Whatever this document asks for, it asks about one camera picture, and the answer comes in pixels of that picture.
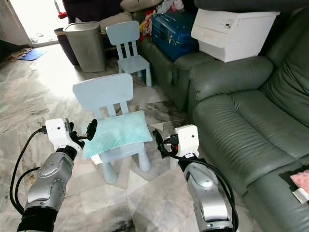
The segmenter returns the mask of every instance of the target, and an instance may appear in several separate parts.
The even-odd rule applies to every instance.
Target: green leather sofa
[[[133,19],[142,22],[144,11],[135,12]],[[208,54],[197,52],[178,58],[172,62],[153,42],[150,37],[138,42],[141,56],[150,62],[153,80],[164,90],[165,94],[174,102],[176,107],[184,111],[188,106],[189,73],[200,64],[215,61]]]
[[[309,169],[309,8],[266,56],[190,70],[200,144],[265,232],[309,232],[290,175]]]

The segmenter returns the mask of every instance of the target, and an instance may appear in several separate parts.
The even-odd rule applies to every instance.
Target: black cable
[[[33,138],[33,136],[39,132],[41,132],[42,129],[38,129],[36,130],[35,132],[32,133],[32,135],[28,138],[24,148],[22,149],[22,151],[20,152],[20,155],[17,159],[17,162],[16,162],[16,165],[14,167],[14,171],[13,171],[13,175],[12,175],[12,179],[11,179],[11,185],[10,185],[10,200],[11,200],[11,203],[12,205],[14,206],[14,208],[22,215],[23,212],[24,212],[24,209],[22,207],[19,207],[19,205],[17,205],[17,203],[15,202],[14,198],[13,198],[13,187],[14,187],[14,181],[15,181],[15,176],[16,176],[16,172],[17,172],[17,168],[18,168],[18,165],[19,165],[19,162],[30,142],[30,140]]]
[[[230,186],[227,178],[223,175],[223,173],[219,169],[214,167],[213,165],[199,161],[199,160],[187,159],[187,158],[178,157],[178,156],[175,156],[175,155],[170,155],[170,157],[177,159],[177,160],[191,161],[191,162],[199,163],[199,164],[202,164],[202,165],[206,166],[207,168],[209,168],[209,169],[211,169],[212,171],[215,172],[215,174],[218,177],[218,180],[219,180],[220,184],[222,185],[222,188],[223,188],[223,190],[224,190],[224,192],[227,196],[227,199],[228,199],[228,201],[229,201],[229,203],[232,207],[232,223],[233,223],[233,227],[234,227],[233,229],[234,229],[234,231],[237,231],[238,226],[239,226],[239,218],[238,218],[237,211],[236,211],[236,208],[235,208],[235,196],[234,196],[234,192],[232,190],[232,187]]]
[[[17,183],[16,183],[16,186],[15,186],[15,201],[16,201],[16,204],[17,204],[20,208],[23,209],[23,211],[24,211],[24,208],[23,208],[23,206],[20,204],[19,199],[18,199],[18,188],[19,188],[20,182],[22,181],[22,179],[23,179],[28,173],[31,173],[31,172],[33,172],[33,171],[35,171],[35,170],[38,170],[39,168],[40,168],[40,167],[32,168],[32,169],[30,169],[30,170],[24,172],[24,173],[19,177],[19,179],[18,179],[18,181],[17,181]]]

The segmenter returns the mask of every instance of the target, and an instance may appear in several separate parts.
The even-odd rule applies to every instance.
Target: white plastic box
[[[233,13],[199,9],[191,36],[199,50],[224,62],[259,54],[280,12]]]

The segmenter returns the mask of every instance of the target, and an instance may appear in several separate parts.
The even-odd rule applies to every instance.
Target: doormat
[[[41,55],[43,55],[46,52],[47,51],[33,49],[30,52],[28,52],[24,57],[19,58],[19,59],[21,59],[21,60],[36,60],[37,58],[39,58]]]

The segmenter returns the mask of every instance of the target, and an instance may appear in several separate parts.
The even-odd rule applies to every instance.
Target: children's chair
[[[146,85],[151,86],[151,74],[149,62],[137,53],[136,40],[140,37],[140,25],[138,21],[129,21],[124,23],[114,24],[106,28],[107,36],[112,45],[117,47],[119,56],[118,67],[119,73],[138,73],[141,77],[141,71],[146,70]],[[132,43],[133,56],[131,56],[129,42]],[[126,58],[122,53],[121,44],[124,44]]]
[[[96,119],[103,120],[101,107],[104,106],[106,106],[109,116],[116,116],[114,104],[117,103],[120,103],[123,114],[129,113],[127,101],[133,98],[133,79],[128,73],[102,76],[75,84],[73,92],[85,110],[93,111]],[[116,147],[96,154],[91,159],[95,164],[101,163],[105,181],[112,184],[117,180],[117,174],[113,170],[111,162],[134,154],[139,156],[140,169],[143,172],[150,170],[150,162],[143,142]]]

